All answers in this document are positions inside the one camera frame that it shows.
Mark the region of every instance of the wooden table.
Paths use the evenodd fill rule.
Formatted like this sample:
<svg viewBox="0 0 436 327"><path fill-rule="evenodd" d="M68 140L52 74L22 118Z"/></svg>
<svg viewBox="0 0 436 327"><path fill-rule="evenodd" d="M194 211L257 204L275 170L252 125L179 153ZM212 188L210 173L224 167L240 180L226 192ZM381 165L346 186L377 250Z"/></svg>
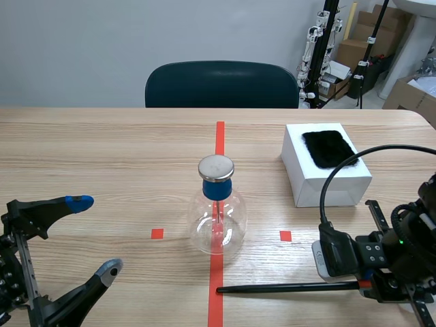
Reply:
<svg viewBox="0 0 436 327"><path fill-rule="evenodd" d="M214 152L215 122L226 121L226 155L245 197L249 228L224 283L320 281L311 253L317 208L294 208L280 159L286 123L340 122L361 151L392 143L436 148L436 131L401 110L218 110L145 108L4 108L0 110L0 203L64 195L95 197L90 210L63 218L48 240L30 241L40 290L52 298L85 282L110 258L125 266L83 326L207 326L210 257L186 232L187 204L201 188L199 160ZM435 158L384 151L364 158L373 182L364 199L386 214L417 198ZM328 208L338 230L375 229L362 201ZM151 229L164 228L163 240ZM292 242L279 231L291 230ZM397 305L356 291L226 296L224 325L416 326ZM28 326L15 311L8 326Z"/></svg>

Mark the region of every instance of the black sponge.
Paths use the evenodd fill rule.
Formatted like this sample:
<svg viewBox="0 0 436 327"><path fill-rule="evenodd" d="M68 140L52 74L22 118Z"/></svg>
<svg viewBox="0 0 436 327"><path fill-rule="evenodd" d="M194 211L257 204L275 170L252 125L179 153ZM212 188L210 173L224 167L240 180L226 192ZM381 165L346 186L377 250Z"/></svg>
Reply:
<svg viewBox="0 0 436 327"><path fill-rule="evenodd" d="M315 165L319 168L336 168L342 161L355 154L338 131L312 131L302 136ZM357 163L358 159L347 166Z"/></svg>

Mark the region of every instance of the metal cap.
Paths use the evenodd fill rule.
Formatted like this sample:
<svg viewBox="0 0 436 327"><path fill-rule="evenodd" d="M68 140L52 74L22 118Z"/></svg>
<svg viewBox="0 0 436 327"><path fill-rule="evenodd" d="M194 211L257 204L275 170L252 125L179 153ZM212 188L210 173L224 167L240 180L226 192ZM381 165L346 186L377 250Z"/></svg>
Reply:
<svg viewBox="0 0 436 327"><path fill-rule="evenodd" d="M198 164L198 173L206 182L222 183L232 177L234 164L225 155L209 155Z"/></svg>

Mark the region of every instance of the glass flask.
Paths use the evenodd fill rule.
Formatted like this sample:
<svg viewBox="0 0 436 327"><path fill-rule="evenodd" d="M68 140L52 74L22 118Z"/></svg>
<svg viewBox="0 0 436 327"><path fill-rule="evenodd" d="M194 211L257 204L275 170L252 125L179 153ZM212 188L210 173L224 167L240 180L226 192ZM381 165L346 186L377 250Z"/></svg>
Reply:
<svg viewBox="0 0 436 327"><path fill-rule="evenodd" d="M209 155L198 164L203 187L192 198L188 212L189 236L208 254L235 254L247 230L243 197L232 188L233 161L224 155Z"/></svg>

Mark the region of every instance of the office chair backrest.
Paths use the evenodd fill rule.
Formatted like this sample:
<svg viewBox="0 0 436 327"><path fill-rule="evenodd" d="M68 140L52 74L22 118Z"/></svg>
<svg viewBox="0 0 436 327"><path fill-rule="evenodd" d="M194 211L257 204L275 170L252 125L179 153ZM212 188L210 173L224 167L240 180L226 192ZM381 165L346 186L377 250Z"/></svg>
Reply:
<svg viewBox="0 0 436 327"><path fill-rule="evenodd" d="M286 69L242 61L192 61L157 68L145 88L148 108L298 108Z"/></svg>

